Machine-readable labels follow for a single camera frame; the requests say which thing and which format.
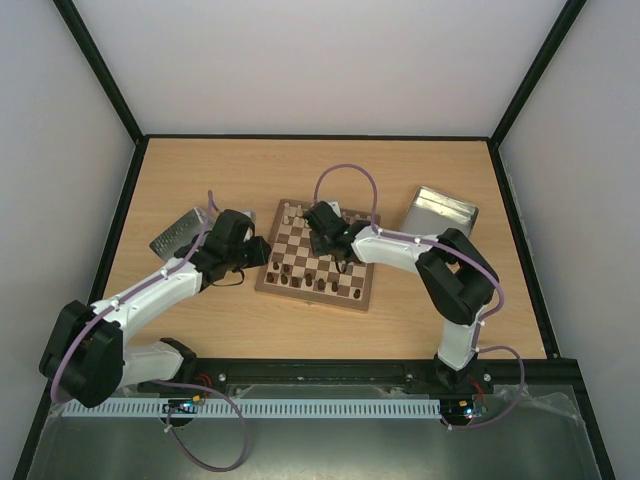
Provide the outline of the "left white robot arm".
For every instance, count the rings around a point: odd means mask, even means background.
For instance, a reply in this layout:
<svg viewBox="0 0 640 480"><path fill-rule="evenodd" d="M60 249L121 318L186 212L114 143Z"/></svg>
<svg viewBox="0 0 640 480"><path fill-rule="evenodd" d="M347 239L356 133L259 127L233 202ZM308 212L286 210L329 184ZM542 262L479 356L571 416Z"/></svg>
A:
<svg viewBox="0 0 640 480"><path fill-rule="evenodd" d="M111 297L60 311L39 364L55 403L75 399L95 407L116 390L144 382L183 381L194 353L173 339L131 346L131 338L177 303L229 273L267 264L271 247L252 219L227 209L174 250L156 272Z"/></svg>

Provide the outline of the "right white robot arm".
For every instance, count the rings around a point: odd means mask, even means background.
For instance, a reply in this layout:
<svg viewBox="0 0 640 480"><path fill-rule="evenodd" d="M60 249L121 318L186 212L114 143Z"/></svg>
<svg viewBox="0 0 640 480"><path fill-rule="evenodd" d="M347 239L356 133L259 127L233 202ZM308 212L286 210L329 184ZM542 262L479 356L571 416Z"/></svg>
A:
<svg viewBox="0 0 640 480"><path fill-rule="evenodd" d="M458 229L440 235L411 236L366 220L347 222L320 201L303 214L311 230L312 252L337 264L382 264L418 275L444 319L435 356L435 377L445 390L460 390L471 379L486 317L505 302L497 273Z"/></svg>

